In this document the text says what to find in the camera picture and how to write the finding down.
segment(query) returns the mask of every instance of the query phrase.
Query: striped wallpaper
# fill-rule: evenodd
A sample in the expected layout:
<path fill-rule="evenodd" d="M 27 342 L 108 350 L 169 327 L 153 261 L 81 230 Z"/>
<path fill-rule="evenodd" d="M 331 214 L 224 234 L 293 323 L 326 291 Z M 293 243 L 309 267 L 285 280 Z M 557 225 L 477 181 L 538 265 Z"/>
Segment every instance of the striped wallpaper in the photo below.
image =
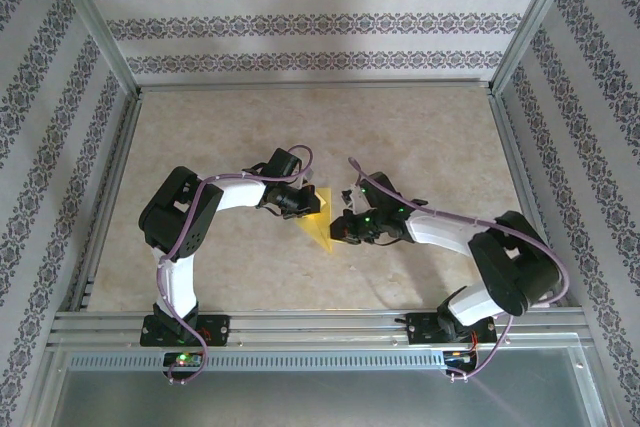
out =
<path fill-rule="evenodd" d="M 125 94 L 71 0 L 0 0 L 0 426 L 21 425 Z"/>
<path fill-rule="evenodd" d="M 555 0 L 503 92 L 547 236 L 640 425 L 640 0 Z"/>
<path fill-rule="evenodd" d="M 489 80 L 530 0 L 95 0 L 142 85 Z"/>

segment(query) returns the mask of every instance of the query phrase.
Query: yellow object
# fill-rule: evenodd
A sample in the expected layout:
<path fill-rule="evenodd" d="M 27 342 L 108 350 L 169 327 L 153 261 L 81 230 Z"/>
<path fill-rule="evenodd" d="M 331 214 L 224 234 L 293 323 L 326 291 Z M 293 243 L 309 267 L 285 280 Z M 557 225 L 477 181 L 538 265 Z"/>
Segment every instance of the yellow object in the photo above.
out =
<path fill-rule="evenodd" d="M 329 236 L 329 224 L 331 223 L 331 189 L 329 187 L 316 187 L 316 197 L 320 199 L 320 212 L 295 219 L 296 224 L 304 230 L 313 240 L 331 253 L 331 238 Z"/>

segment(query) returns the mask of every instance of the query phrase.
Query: beige tabletop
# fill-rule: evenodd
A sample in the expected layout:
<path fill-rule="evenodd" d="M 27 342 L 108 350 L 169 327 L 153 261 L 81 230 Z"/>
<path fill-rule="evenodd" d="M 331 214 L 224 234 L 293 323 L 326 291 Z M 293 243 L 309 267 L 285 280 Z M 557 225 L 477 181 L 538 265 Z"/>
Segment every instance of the beige tabletop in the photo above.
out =
<path fill-rule="evenodd" d="M 312 182 L 340 191 L 356 174 L 386 173 L 408 198 L 492 218 L 518 209 L 484 89 L 412 87 L 147 93 L 97 271 L 89 310 L 149 311 L 155 265 L 138 217 L 168 173 L 205 177 L 309 145 Z M 325 252 L 293 221 L 263 210 L 218 213 L 195 257 L 201 310 L 436 307 L 479 279 L 440 247 L 334 243 Z"/>

